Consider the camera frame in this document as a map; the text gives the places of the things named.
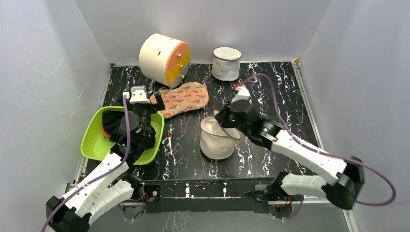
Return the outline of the floral pink mesh pouch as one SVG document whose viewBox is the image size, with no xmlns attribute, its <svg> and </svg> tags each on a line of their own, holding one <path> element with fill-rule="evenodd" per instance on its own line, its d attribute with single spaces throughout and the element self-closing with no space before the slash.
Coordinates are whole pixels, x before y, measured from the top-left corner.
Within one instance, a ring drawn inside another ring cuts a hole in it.
<svg viewBox="0 0 410 232">
<path fill-rule="evenodd" d="M 209 101 L 207 88 L 198 82 L 188 82 L 175 89 L 159 89 L 165 110 L 158 110 L 164 118 L 204 108 Z"/>
</svg>

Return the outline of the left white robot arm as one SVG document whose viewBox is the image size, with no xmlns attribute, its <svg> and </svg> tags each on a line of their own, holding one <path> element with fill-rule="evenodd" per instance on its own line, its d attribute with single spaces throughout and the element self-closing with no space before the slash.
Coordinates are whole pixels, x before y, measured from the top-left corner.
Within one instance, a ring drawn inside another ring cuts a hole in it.
<svg viewBox="0 0 410 232">
<path fill-rule="evenodd" d="M 162 96 L 144 90 L 123 93 L 122 105 L 101 108 L 84 135 L 81 152 L 99 165 L 73 189 L 46 202 L 45 227 L 86 232 L 92 223 L 126 200 L 147 199 L 143 182 L 130 168 L 150 164 L 163 134 Z"/>
</svg>

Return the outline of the black clothing in basin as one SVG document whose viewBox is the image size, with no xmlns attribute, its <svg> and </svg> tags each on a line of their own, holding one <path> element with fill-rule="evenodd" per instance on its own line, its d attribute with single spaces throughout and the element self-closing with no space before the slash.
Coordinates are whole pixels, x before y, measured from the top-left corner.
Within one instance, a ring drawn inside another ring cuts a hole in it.
<svg viewBox="0 0 410 232">
<path fill-rule="evenodd" d="M 126 145 L 130 140 L 130 145 L 153 148 L 155 141 L 131 141 L 131 130 L 139 124 L 139 117 L 134 113 L 129 113 L 129 127 L 126 126 L 125 113 L 121 111 L 106 110 L 102 113 L 102 123 L 104 129 L 111 134 L 109 140 L 121 145 Z"/>
</svg>

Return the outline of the white mesh cylinder basket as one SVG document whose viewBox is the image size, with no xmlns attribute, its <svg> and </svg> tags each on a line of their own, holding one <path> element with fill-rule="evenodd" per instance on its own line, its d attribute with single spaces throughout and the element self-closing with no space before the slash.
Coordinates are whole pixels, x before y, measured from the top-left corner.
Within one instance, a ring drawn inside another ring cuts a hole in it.
<svg viewBox="0 0 410 232">
<path fill-rule="evenodd" d="M 239 77 L 242 53 L 234 48 L 219 47 L 213 51 L 212 75 L 221 81 L 234 81 Z"/>
</svg>

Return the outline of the red white marker pen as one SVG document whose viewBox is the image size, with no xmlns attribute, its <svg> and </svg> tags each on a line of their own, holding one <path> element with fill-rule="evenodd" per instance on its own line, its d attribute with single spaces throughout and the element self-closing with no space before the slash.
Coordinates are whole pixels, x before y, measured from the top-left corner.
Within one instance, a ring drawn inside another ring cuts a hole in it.
<svg viewBox="0 0 410 232">
<path fill-rule="evenodd" d="M 170 132 L 170 130 L 167 131 L 167 138 L 168 138 L 168 146 L 169 146 L 169 155 L 170 157 L 174 157 L 173 155 L 173 148 L 172 148 L 172 134 Z"/>
</svg>

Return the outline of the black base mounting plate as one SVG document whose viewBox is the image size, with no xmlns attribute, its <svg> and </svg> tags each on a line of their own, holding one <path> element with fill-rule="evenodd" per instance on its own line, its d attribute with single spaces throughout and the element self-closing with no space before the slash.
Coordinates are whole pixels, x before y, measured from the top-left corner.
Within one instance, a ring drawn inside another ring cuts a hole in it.
<svg viewBox="0 0 410 232">
<path fill-rule="evenodd" d="M 137 195 L 120 206 L 139 206 L 148 214 L 177 211 L 268 214 L 273 206 L 289 209 L 292 203 L 302 199 L 300 195 L 276 192 L 271 186 L 273 182 L 273 178 L 145 180 L 137 188 Z"/>
</svg>

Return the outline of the green plastic basin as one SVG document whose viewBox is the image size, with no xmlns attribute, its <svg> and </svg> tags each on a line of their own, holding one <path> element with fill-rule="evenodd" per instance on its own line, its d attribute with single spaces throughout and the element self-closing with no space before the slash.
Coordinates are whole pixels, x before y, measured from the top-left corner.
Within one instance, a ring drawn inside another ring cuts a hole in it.
<svg viewBox="0 0 410 232">
<path fill-rule="evenodd" d="M 114 142 L 109 141 L 103 135 L 102 127 L 102 113 L 106 110 L 124 112 L 122 106 L 106 106 L 99 109 L 91 119 L 83 140 L 80 151 L 82 155 L 88 159 L 102 161 L 111 147 L 115 145 Z M 156 157 L 162 140 L 164 131 L 164 118 L 162 114 L 156 113 L 151 115 L 151 126 L 156 132 L 155 145 L 153 148 L 145 150 L 134 165 L 144 166 L 150 164 Z"/>
</svg>

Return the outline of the orange cloth in basin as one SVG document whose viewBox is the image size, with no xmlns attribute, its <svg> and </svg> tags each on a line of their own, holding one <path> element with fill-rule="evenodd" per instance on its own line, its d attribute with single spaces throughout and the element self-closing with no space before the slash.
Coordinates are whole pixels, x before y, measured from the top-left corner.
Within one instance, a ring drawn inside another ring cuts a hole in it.
<svg viewBox="0 0 410 232">
<path fill-rule="evenodd" d="M 111 134 L 108 133 L 108 132 L 104 129 L 103 123 L 101 124 L 101 132 L 102 132 L 102 135 L 103 135 L 104 138 L 110 138 L 110 137 L 111 137 Z"/>
</svg>

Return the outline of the round cream drawer box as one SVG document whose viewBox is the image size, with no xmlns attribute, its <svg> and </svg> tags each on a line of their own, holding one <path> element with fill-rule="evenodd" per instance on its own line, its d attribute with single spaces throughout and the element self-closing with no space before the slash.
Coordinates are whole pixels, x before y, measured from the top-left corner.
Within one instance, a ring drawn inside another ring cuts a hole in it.
<svg viewBox="0 0 410 232">
<path fill-rule="evenodd" d="M 139 53 L 142 74 L 169 88 L 177 87 L 190 68 L 187 42 L 158 33 L 149 36 Z"/>
</svg>

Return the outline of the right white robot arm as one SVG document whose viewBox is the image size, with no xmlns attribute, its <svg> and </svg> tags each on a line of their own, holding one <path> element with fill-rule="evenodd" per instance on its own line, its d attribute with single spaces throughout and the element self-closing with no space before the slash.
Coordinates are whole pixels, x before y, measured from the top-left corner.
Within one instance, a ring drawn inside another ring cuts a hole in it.
<svg viewBox="0 0 410 232">
<path fill-rule="evenodd" d="M 298 139 L 295 141 L 283 125 L 260 115 L 246 100 L 239 100 L 216 113 L 215 119 L 224 129 L 236 129 L 255 145 L 285 155 L 315 175 L 281 172 L 264 189 L 255 188 L 259 201 L 285 200 L 289 196 L 307 195 L 326 198 L 334 206 L 351 210 L 364 185 L 364 169 L 360 159 L 351 161 L 323 155 L 323 150 Z"/>
</svg>

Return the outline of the round white mesh laundry bag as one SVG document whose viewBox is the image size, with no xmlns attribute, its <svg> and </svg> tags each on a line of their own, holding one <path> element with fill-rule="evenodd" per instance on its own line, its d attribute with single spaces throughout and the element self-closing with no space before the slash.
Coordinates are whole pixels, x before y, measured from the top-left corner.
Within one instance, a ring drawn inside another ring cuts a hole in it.
<svg viewBox="0 0 410 232">
<path fill-rule="evenodd" d="M 230 157 L 235 149 L 235 143 L 241 135 L 235 128 L 222 128 L 215 119 L 218 110 L 213 116 L 204 118 L 201 123 L 200 149 L 202 153 L 212 160 L 222 160 Z"/>
</svg>

